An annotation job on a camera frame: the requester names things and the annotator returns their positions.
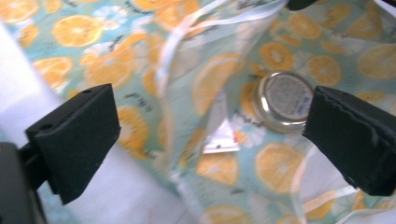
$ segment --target gold lid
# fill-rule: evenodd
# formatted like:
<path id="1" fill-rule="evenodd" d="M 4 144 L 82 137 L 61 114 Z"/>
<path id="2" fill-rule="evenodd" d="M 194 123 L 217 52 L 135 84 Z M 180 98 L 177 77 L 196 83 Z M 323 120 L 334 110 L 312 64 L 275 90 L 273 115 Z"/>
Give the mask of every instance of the gold lid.
<path id="1" fill-rule="evenodd" d="M 253 107 L 268 128 L 291 133 L 305 126 L 312 97 L 313 88 L 302 77 L 276 72 L 257 85 Z"/>

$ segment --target jar lid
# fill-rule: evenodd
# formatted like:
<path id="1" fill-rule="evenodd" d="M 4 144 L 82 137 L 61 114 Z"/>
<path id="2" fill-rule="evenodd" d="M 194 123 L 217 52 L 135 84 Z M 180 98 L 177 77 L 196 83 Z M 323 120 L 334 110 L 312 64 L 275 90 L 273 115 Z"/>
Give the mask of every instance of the jar lid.
<path id="1" fill-rule="evenodd" d="M 291 72 L 276 72 L 257 85 L 253 107 L 268 128 L 291 133 L 305 126 L 313 92 L 302 77 Z"/>

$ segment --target metal lid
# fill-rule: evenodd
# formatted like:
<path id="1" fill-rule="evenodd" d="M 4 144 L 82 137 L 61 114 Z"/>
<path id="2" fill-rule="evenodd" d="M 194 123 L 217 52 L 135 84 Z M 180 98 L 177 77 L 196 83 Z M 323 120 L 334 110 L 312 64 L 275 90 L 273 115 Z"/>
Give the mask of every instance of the metal lid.
<path id="1" fill-rule="evenodd" d="M 312 97 L 313 88 L 303 78 L 291 72 L 276 72 L 257 85 L 253 107 L 267 127 L 290 133 L 304 127 Z"/>

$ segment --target white surface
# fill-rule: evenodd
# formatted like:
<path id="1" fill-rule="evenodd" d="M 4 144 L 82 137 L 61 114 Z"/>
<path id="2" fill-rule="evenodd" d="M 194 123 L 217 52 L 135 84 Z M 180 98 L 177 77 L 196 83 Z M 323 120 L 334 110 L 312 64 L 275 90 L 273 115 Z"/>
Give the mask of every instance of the white surface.
<path id="1" fill-rule="evenodd" d="M 0 130 L 19 147 L 24 130 L 57 107 L 58 99 L 32 71 L 0 24 Z M 85 192 L 67 207 L 82 224 L 194 223 L 181 200 L 113 147 Z"/>

